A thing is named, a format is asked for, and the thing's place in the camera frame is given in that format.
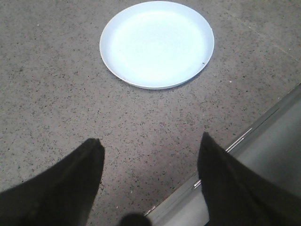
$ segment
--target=white plate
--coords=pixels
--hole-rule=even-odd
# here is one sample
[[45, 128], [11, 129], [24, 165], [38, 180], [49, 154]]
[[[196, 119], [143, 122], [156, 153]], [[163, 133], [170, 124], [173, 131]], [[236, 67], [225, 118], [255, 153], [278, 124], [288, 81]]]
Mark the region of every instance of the white plate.
[[214, 36], [195, 10], [149, 1], [114, 16], [103, 30], [99, 48], [105, 65], [120, 79], [144, 89], [166, 89], [205, 67]]

